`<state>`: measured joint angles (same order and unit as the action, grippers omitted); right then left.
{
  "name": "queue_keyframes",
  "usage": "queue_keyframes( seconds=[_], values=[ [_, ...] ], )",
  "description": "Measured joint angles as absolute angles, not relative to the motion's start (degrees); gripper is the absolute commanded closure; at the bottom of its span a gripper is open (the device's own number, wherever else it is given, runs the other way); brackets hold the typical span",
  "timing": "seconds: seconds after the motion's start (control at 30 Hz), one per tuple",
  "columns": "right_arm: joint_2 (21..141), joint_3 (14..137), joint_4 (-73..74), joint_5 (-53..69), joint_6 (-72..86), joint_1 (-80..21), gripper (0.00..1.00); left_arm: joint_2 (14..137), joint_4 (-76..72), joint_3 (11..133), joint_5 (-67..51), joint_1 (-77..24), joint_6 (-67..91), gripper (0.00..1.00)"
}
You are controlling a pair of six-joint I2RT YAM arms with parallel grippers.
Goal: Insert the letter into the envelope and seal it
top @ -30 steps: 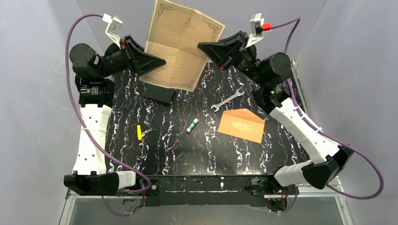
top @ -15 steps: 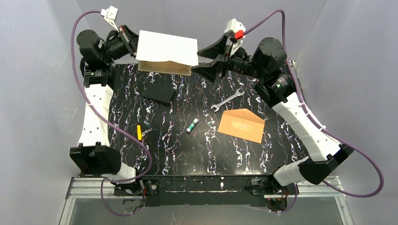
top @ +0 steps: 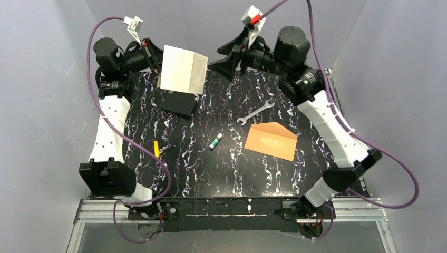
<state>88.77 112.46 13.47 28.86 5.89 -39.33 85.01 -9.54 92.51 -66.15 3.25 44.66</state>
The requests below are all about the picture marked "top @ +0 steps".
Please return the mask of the beige lined letter paper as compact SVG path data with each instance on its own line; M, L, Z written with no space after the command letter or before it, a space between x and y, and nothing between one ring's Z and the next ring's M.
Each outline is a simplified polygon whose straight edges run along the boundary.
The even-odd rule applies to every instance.
M189 94L203 94L208 57L194 51L165 45L160 88Z

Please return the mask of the orange paper envelope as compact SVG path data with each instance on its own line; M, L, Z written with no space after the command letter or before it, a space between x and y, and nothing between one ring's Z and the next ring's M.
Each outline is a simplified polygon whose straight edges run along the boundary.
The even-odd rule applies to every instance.
M293 162L298 135L278 122L253 124L245 149Z

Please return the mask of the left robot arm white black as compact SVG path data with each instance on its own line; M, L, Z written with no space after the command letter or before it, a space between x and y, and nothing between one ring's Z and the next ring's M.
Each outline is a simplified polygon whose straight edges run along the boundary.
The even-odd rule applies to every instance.
M149 206L153 191L138 183L135 171L124 164L122 136L133 94L131 75L145 69L159 73L163 51L149 38L123 50L105 37L95 42L93 52L99 65L98 92L93 96L102 113L89 160L79 166L80 176L96 197L121 200L130 207Z

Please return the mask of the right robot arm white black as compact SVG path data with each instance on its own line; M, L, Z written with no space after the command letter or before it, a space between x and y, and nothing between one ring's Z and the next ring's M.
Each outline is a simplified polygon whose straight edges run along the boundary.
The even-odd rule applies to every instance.
M236 38L218 48L223 58L210 63L208 68L228 80L233 80L236 71L244 73L247 68L278 76L279 89L317 129L335 164L323 172L298 202L280 210L312 215L375 165L382 153L356 140L338 108L327 99L330 89L325 85L325 73L306 64L310 41L301 28L283 27L273 49L262 37L251 43L250 35L250 29L244 28Z

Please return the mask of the green white glue stick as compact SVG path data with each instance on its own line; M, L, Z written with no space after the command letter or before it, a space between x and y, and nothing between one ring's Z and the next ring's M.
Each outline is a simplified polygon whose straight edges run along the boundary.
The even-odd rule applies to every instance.
M216 147L216 145L219 143L219 141L222 139L222 137L223 137L223 134L222 134L222 133L219 133L219 134L213 139L213 141L210 143L210 145L209 145L209 149L210 149L210 150L213 150L213 149Z

